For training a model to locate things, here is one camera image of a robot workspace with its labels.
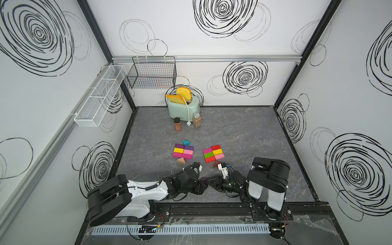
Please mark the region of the tan wooden block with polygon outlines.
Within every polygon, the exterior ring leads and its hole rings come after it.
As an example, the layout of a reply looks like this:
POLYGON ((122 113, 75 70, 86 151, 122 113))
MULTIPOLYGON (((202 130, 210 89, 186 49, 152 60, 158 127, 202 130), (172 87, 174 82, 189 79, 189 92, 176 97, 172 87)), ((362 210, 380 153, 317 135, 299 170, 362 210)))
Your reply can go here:
POLYGON ((186 161, 185 161, 185 159, 183 157, 178 158, 177 162, 180 163, 180 164, 186 164, 186 161))

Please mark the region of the teal triangle block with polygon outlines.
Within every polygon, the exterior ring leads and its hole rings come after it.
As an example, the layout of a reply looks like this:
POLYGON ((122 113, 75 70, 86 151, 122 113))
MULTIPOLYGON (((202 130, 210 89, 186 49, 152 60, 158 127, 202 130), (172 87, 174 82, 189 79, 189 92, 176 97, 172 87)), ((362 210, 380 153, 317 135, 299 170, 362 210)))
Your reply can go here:
POLYGON ((189 142, 189 141, 187 141, 187 140, 182 140, 182 141, 183 141, 183 144, 184 144, 185 146, 191 145, 191 142, 189 142))

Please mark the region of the yellow block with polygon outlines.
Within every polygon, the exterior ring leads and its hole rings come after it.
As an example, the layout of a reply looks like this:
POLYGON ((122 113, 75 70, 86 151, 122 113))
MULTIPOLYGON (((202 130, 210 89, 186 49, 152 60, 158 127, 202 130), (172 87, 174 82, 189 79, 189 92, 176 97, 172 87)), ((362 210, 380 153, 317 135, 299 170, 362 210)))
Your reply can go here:
POLYGON ((222 153, 223 153, 223 150, 222 150, 222 149, 213 150, 214 156, 220 155, 220 154, 222 154, 222 153))
POLYGON ((183 148, 174 148, 174 152, 182 154, 184 152, 184 149, 183 148))

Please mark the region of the green block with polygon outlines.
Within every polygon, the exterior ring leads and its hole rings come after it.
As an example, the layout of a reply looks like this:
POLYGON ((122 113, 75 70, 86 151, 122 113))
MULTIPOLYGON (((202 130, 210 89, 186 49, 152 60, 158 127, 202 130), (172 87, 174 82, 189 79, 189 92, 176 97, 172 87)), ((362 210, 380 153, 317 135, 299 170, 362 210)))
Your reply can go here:
POLYGON ((210 157, 214 157, 214 153, 213 152, 208 152, 204 154, 205 159, 210 158, 210 157))

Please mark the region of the magenta block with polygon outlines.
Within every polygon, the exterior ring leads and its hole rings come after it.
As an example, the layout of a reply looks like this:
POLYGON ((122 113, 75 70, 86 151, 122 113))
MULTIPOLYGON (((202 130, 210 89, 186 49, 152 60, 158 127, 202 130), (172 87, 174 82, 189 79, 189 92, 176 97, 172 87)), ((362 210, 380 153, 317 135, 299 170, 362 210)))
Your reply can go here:
POLYGON ((173 157, 175 157, 175 158, 182 158, 183 154, 182 153, 173 152, 173 157))
POLYGON ((193 154, 182 154, 182 157, 183 157, 184 159, 192 160, 193 154))
POLYGON ((208 154, 208 153, 210 153, 210 152, 212 152, 212 149, 211 149, 211 148, 208 148, 208 149, 203 150, 203 154, 208 154))

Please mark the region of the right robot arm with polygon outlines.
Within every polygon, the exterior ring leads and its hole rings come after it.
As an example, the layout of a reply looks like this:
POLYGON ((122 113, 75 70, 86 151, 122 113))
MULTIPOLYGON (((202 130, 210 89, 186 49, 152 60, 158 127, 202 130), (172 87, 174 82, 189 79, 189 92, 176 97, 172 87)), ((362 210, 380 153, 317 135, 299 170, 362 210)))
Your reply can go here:
POLYGON ((288 188, 291 167, 278 159, 255 157, 247 176, 242 175, 232 166, 218 164, 220 175, 204 178, 203 182, 221 193, 234 193, 241 202, 252 209, 258 203, 264 190, 267 190, 267 202, 261 213, 271 220, 283 216, 282 208, 288 188))

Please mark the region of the beige spice jar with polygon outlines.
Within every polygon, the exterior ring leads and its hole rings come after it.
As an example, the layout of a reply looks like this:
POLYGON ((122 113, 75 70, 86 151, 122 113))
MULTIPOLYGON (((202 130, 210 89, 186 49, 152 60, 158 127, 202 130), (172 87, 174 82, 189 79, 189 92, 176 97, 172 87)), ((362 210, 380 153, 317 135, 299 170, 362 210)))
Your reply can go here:
POLYGON ((195 113, 193 116, 193 126, 195 128, 199 128, 202 124, 201 115, 200 113, 195 113))

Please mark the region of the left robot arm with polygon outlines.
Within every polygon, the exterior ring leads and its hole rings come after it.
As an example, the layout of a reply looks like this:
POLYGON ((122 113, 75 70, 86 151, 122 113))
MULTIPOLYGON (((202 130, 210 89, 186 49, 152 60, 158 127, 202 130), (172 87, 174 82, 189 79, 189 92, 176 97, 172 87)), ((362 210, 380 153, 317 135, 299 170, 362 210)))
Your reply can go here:
POLYGON ((208 185, 199 179, 202 167, 196 163, 159 181, 138 182, 117 175, 89 191, 88 218, 92 227, 115 217, 152 219, 158 212, 155 202, 172 200, 180 194, 202 195, 208 185))

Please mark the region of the brown spice jar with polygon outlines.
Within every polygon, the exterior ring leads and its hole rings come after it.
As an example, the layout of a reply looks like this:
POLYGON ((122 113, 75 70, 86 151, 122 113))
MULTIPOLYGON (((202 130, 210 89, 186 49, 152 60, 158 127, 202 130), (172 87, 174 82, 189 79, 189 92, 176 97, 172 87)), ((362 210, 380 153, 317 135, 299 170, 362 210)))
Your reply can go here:
POLYGON ((179 117, 174 118, 174 123, 175 123, 175 130, 177 132, 182 131, 181 119, 179 117))

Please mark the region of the magenta block bottom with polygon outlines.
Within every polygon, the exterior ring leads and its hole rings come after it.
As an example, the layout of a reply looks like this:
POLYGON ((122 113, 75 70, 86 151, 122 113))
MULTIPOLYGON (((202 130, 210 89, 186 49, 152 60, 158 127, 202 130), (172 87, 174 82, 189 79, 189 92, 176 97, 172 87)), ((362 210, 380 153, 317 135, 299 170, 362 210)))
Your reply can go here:
POLYGON ((211 149, 211 148, 208 148, 208 149, 203 150, 203 154, 208 154, 208 153, 210 153, 210 152, 212 152, 212 149, 211 149))

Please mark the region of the red block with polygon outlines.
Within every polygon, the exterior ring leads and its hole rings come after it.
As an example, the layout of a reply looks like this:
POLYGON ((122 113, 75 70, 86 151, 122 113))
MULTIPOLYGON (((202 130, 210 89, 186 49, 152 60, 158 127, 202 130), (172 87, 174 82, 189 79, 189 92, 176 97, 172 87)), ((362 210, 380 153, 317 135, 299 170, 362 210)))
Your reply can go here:
POLYGON ((211 149, 212 149, 213 151, 219 150, 219 149, 221 149, 221 146, 220 146, 220 145, 215 145, 215 146, 212 146, 211 149))
POLYGON ((216 158, 215 158, 215 156, 207 157, 207 158, 205 158, 205 161, 206 161, 206 163, 215 162, 216 158))

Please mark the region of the light pink block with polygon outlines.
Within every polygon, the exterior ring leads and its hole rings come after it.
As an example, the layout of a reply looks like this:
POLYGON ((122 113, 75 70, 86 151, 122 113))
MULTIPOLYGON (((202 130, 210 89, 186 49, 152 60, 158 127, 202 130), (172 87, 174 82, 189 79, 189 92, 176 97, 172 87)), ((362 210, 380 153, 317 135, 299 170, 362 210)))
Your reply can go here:
POLYGON ((183 154, 186 154, 186 155, 193 155, 193 153, 194 153, 193 150, 187 150, 187 149, 184 149, 184 152, 183 152, 183 154))
POLYGON ((215 157, 215 160, 221 160, 221 159, 225 158, 225 155, 223 153, 221 153, 221 154, 214 155, 214 157, 215 157))

